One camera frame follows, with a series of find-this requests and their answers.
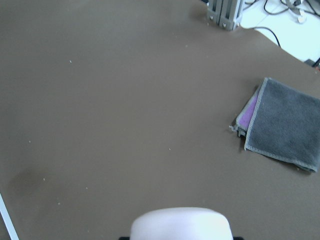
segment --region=table surface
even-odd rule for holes
[[[0,192],[24,240],[108,239],[169,207],[246,240],[317,239],[320,175],[244,151],[229,125],[264,77],[320,74],[198,0],[5,0]]]

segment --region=gray metal object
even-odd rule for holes
[[[244,0],[209,0],[207,16],[221,28],[234,30],[242,18]]]

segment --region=microfiber cloth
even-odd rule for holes
[[[265,78],[231,128],[246,137],[245,150],[317,172],[319,123],[319,99]]]

